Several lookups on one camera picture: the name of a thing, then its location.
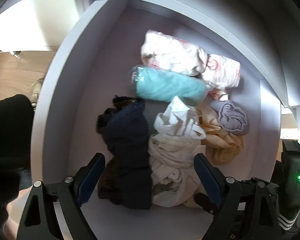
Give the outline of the yellow cream cloth bundle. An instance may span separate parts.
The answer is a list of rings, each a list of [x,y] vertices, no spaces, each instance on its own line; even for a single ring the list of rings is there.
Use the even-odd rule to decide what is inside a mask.
[[[206,133],[202,145],[212,149],[212,162],[216,165],[231,163],[243,150],[243,137],[222,128],[218,123],[218,114],[210,106],[202,104],[195,110],[198,114],[199,125]]]

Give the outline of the grey lilac sock roll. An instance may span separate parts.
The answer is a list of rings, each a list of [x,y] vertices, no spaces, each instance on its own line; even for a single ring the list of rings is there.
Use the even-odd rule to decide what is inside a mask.
[[[237,136],[244,136],[250,132],[248,116],[232,101],[214,101],[210,107],[217,112],[221,128]]]

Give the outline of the navy dark cloth bundle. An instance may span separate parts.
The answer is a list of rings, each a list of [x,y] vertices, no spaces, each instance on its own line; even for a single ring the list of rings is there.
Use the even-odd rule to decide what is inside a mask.
[[[135,210],[148,210],[152,205],[149,126],[144,110],[140,98],[115,96],[113,107],[96,121],[96,132],[113,156],[98,181],[98,197]]]

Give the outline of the white cloth bundle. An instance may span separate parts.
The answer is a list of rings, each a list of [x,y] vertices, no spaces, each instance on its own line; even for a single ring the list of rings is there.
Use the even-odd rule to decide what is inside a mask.
[[[199,125],[196,109],[175,96],[154,121],[156,134],[148,143],[152,169],[152,203],[162,207],[184,204],[198,189],[200,179],[194,157],[205,153],[206,133]]]

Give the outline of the teal fluffy sock bundle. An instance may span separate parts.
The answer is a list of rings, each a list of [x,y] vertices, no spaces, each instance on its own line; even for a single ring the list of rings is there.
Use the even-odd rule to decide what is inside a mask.
[[[146,66],[132,69],[131,82],[136,96],[146,100],[171,102],[177,96],[186,105],[198,106],[208,94],[199,78]]]

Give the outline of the pink floral white cloth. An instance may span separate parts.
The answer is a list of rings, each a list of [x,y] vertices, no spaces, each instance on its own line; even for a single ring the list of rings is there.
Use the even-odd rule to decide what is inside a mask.
[[[154,30],[147,31],[140,57],[148,67],[188,76],[203,73],[207,64],[203,48]]]

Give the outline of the white cabinet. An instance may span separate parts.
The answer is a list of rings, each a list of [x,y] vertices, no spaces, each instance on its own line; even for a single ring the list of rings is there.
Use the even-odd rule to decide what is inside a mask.
[[[178,12],[235,47],[294,109],[300,133],[300,10],[292,0],[140,1]]]

